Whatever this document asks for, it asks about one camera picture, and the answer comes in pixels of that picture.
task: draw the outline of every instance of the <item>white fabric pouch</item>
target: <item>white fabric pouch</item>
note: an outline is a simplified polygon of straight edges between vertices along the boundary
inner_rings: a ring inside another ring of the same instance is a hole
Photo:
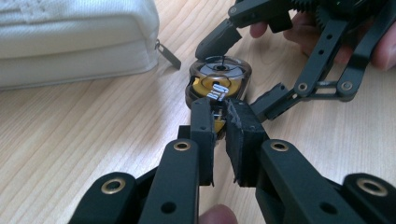
[[[146,72],[159,23],[154,0],[0,0],[0,89]]]

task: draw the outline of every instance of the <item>human hand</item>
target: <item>human hand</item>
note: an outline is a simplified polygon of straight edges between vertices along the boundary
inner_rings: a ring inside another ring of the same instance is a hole
[[[302,52],[310,55],[320,37],[315,17],[307,13],[297,13],[293,17],[292,23],[293,27],[283,32],[285,38],[299,44]],[[363,35],[368,28],[370,28],[370,24],[363,27],[358,35]],[[259,22],[250,26],[250,34],[254,38],[258,38],[265,33],[266,29],[267,23]],[[337,63],[347,63],[352,53],[353,50],[350,46],[343,45],[334,60]],[[371,63],[384,71],[396,65],[396,22],[390,26],[376,45]]]
[[[199,217],[199,224],[237,224],[233,211],[223,205],[218,204],[204,212]]]

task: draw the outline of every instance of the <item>zipper pull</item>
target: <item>zipper pull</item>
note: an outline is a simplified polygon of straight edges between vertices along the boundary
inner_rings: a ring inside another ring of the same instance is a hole
[[[177,70],[180,70],[181,61],[173,54],[169,49],[167,49],[163,44],[160,43],[160,40],[157,39],[155,43],[155,49],[157,49],[161,55],[169,61]]]

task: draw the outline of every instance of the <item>wooden table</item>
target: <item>wooden table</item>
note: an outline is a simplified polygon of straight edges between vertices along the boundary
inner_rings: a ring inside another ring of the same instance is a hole
[[[100,176],[139,177],[158,165],[164,146],[188,124],[184,101],[194,52],[234,1],[157,0],[162,43],[181,59],[161,58],[151,71],[42,88],[0,92],[0,223],[65,223]],[[282,34],[253,39],[248,29],[228,53],[253,68],[248,100],[278,82],[292,87],[306,57]],[[336,65],[330,76],[342,71]],[[320,171],[341,183],[350,173],[396,185],[396,70],[367,68],[349,103],[299,103],[263,126],[293,143]],[[215,187],[201,188],[200,213],[230,206],[240,223],[263,223],[254,189],[233,183],[224,142],[216,147]]]

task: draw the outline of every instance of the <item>light wood surface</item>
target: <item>light wood surface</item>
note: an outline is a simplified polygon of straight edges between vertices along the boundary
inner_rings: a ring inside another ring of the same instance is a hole
[[[141,75],[0,92],[0,223],[66,223],[100,176],[139,177],[158,165],[178,125],[189,123],[184,88],[196,46],[233,2],[156,0],[159,38],[182,61],[180,71],[161,58]],[[244,38],[228,55],[253,68],[248,100],[278,82],[291,88],[306,62],[299,47],[282,34],[252,39],[248,29],[240,33]],[[336,65],[331,76],[341,71]],[[353,101],[299,103],[263,126],[335,182],[364,172],[395,186],[395,85],[395,69],[369,66]],[[200,213],[224,203],[240,223],[263,223],[254,189],[233,183],[224,142],[215,154],[215,187],[201,188]]]

